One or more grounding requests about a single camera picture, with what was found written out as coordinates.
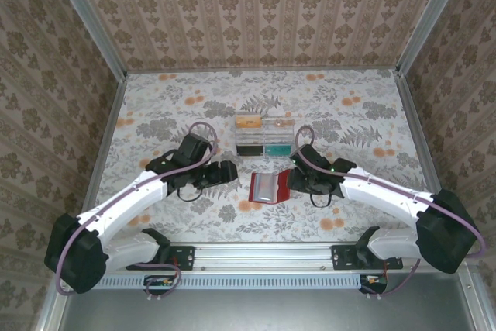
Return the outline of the black card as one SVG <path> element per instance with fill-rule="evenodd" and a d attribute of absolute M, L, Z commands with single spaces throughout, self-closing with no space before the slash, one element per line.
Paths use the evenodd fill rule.
<path fill-rule="evenodd" d="M 241 157 L 257 157 L 264 154 L 263 145 L 237 145 L 236 153 Z"/>

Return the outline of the clear acrylic card organizer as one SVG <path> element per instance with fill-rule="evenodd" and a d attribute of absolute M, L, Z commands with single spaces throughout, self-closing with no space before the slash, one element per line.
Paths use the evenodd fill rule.
<path fill-rule="evenodd" d="M 237 129 L 235 124 L 235 140 L 237 145 L 291 144 L 294 146 L 295 121 L 289 118 L 276 116 L 262 116 L 262 127 L 257 129 Z M 286 157 L 267 156 L 264 152 L 258 157 Z"/>

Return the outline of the grey metal base panel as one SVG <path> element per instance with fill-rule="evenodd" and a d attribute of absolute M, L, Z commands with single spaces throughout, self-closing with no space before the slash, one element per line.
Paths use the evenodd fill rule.
<path fill-rule="evenodd" d="M 36 331 L 490 331 L 478 327 L 460 287 L 441 281 L 391 297 L 357 291 L 94 291 L 42 316 Z"/>

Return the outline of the black connector box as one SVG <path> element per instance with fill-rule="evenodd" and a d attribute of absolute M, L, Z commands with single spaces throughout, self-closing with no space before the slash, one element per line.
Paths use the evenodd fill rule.
<path fill-rule="evenodd" d="M 181 283 L 177 274 L 151 275 L 143 279 L 144 291 L 152 297 L 164 297 Z"/>
<path fill-rule="evenodd" d="M 383 294 L 388 286 L 385 275 L 360 275 L 359 291 L 365 295 Z"/>

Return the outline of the red card holder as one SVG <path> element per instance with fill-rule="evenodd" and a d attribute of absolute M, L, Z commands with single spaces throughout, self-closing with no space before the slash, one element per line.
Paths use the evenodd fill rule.
<path fill-rule="evenodd" d="M 281 173 L 252 173 L 249 201 L 275 205 L 290 199 L 291 191 L 287 186 L 289 170 Z"/>

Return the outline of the plain orange card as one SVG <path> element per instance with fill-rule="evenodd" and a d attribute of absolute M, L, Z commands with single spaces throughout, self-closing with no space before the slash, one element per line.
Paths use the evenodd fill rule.
<path fill-rule="evenodd" d="M 257 129 L 262 127 L 262 118 L 259 114 L 236 114 L 235 124 L 237 129 Z"/>

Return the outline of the aluminium table side rail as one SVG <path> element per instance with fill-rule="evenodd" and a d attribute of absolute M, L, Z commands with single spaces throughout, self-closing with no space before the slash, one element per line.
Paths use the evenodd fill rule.
<path fill-rule="evenodd" d="M 105 163 L 109 154 L 109 149 L 112 143 L 112 136 L 115 131 L 116 123 L 119 117 L 119 112 L 123 103 L 126 92 L 126 79 L 118 83 L 115 97 L 109 113 L 108 122 L 102 137 L 101 146 L 98 151 L 95 166 L 92 171 L 91 179 L 88 185 L 88 190 L 82 206 L 82 212 L 86 212 L 95 207 L 99 185 L 102 180 L 102 175 L 105 169 Z"/>
<path fill-rule="evenodd" d="M 422 168 L 426 186 L 429 191 L 437 193 L 441 190 L 442 186 L 439 182 L 435 165 L 429 151 L 429 146 L 422 129 L 422 124 L 419 120 L 419 115 L 415 108 L 415 103 L 404 75 L 397 73 L 396 85 L 403 109 L 405 111 L 405 117 L 408 121 L 412 139 L 415 144 L 415 149 Z"/>

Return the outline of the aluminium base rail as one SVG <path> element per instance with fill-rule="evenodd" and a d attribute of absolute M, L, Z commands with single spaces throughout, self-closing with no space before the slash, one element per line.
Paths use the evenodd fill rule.
<path fill-rule="evenodd" d="M 415 263 L 401 259 L 398 270 L 336 270 L 332 246 L 341 243 L 173 243 L 173 247 L 193 246 L 195 259 L 191 271 L 211 272 L 394 272 L 407 271 Z"/>

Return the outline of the aluminium frame post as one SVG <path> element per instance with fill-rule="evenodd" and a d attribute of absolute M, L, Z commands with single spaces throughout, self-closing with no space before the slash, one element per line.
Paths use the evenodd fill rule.
<path fill-rule="evenodd" d="M 117 49 L 114 47 L 110 35 L 98 17 L 97 9 L 90 0 L 70 0 L 74 9 L 84 23 L 92 40 L 105 59 L 110 71 L 119 84 L 126 80 L 127 68 L 122 62 Z"/>
<path fill-rule="evenodd" d="M 425 45 L 429 34 L 441 16 L 449 0 L 429 0 L 424 12 L 419 18 L 417 26 L 404 48 L 398 63 L 397 71 L 400 76 L 405 76 L 412 67 L 415 58 Z"/>

